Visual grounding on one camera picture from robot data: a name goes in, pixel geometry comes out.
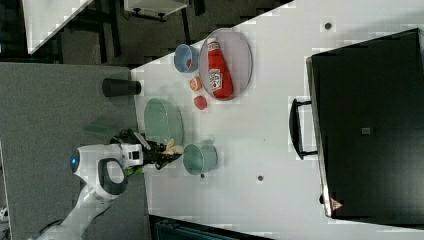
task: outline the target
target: black cup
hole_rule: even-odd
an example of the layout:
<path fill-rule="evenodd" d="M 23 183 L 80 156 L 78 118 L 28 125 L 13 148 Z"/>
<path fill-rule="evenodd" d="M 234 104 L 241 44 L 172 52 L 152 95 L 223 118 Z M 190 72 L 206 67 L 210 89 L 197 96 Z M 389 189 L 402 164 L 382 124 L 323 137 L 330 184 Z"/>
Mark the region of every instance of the black cup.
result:
<path fill-rule="evenodd" d="M 103 80 L 103 94 L 106 97 L 137 95 L 141 92 L 141 84 L 138 81 L 106 78 Z"/>

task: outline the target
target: warning label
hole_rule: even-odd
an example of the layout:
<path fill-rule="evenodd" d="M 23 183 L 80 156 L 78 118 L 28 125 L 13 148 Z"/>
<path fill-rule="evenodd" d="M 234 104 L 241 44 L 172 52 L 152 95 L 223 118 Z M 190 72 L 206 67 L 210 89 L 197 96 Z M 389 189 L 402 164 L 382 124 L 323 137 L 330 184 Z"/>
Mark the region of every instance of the warning label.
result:
<path fill-rule="evenodd" d="M 331 201 L 331 208 L 333 209 L 333 211 L 336 211 L 337 209 L 343 207 L 343 204 L 337 202 L 336 200 L 330 198 Z"/>

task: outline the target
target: food item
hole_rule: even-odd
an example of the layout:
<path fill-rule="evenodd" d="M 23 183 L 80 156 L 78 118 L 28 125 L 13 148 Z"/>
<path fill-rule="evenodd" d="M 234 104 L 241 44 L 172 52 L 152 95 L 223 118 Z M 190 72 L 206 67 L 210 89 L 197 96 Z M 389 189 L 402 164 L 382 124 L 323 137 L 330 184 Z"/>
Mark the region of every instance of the food item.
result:
<path fill-rule="evenodd" d="M 193 91 L 199 91 L 202 89 L 202 80 L 200 80 L 200 77 L 195 77 L 190 80 L 190 88 Z"/>
<path fill-rule="evenodd" d="M 206 102 L 206 98 L 203 96 L 198 96 L 194 100 L 194 105 L 200 110 L 205 109 L 208 106 L 208 103 Z"/>
<path fill-rule="evenodd" d="M 171 139 L 166 145 L 166 150 L 162 153 L 166 155 L 183 154 L 184 148 L 179 145 L 174 146 L 174 139 Z"/>
<path fill-rule="evenodd" d="M 230 71 L 225 64 L 220 46 L 215 38 L 208 39 L 209 82 L 213 95 L 218 99 L 226 99 L 233 94 L 233 82 Z"/>

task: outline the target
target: blue cup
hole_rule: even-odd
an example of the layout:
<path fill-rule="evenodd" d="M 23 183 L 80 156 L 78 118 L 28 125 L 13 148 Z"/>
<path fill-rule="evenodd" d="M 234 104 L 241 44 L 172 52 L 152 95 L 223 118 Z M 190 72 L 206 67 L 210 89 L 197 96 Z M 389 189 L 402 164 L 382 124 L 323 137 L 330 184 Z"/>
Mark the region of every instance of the blue cup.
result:
<path fill-rule="evenodd" d="M 185 44 L 181 44 L 177 47 L 174 56 L 174 66 L 178 72 L 194 72 L 197 70 L 198 64 L 199 51 L 196 48 Z"/>
<path fill-rule="evenodd" d="M 218 155 L 210 142 L 189 144 L 184 148 L 183 163 L 191 175 L 200 175 L 216 169 Z"/>

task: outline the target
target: screw hole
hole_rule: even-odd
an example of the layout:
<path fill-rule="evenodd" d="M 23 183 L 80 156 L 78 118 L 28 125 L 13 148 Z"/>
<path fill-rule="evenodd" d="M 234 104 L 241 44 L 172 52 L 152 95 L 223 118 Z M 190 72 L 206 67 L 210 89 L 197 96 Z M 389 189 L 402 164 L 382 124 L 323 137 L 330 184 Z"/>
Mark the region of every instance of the screw hole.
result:
<path fill-rule="evenodd" d="M 333 25 L 331 23 L 326 23 L 324 27 L 325 29 L 330 30 L 333 27 Z"/>

